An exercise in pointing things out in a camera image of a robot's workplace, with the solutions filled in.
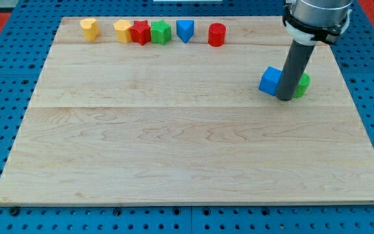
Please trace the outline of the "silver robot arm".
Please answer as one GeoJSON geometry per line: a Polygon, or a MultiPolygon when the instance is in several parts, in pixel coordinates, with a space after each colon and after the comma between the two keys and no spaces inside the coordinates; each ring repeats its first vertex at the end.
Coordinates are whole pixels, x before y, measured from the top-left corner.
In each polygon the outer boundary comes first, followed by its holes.
{"type": "Polygon", "coordinates": [[[352,0],[284,0],[282,22],[304,46],[335,44],[350,23],[352,0]]]}

